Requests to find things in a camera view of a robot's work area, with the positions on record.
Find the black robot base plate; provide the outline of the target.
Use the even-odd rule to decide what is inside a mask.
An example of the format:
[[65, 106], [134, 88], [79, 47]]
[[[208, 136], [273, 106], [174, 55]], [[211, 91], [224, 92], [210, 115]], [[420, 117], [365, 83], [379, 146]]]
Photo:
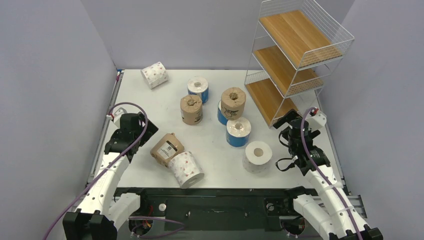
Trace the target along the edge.
[[300, 234], [306, 221], [294, 210], [295, 193], [311, 193], [304, 187], [289, 188], [140, 188], [119, 187], [114, 199], [139, 194], [141, 204], [130, 220], [133, 236], [143, 239], [181, 236], [183, 231], [288, 230]]

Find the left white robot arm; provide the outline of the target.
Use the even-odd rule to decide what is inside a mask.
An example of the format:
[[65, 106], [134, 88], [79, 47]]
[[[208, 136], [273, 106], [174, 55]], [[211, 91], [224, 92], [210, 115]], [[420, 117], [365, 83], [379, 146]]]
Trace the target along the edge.
[[148, 199], [136, 193], [124, 194], [117, 203], [112, 203], [112, 198], [134, 155], [158, 128], [142, 112], [123, 113], [115, 123], [118, 128], [105, 144], [99, 171], [76, 210], [63, 217], [68, 240], [115, 240], [133, 212], [143, 215], [149, 210]]

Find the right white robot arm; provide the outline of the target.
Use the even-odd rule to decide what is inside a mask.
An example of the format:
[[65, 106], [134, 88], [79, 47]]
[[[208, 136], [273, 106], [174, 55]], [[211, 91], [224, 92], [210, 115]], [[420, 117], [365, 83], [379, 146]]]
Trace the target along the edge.
[[298, 168], [322, 202], [318, 204], [310, 194], [297, 189], [282, 199], [283, 209], [289, 214], [300, 214], [324, 240], [382, 240], [382, 232], [377, 227], [370, 227], [357, 212], [343, 184], [335, 177], [328, 157], [314, 145], [313, 140], [320, 130], [312, 130], [309, 123], [318, 116], [316, 107], [311, 107], [304, 115], [291, 109], [273, 124], [275, 129], [288, 124], [278, 136], [279, 142], [287, 141], [282, 143], [291, 160], [286, 170]]

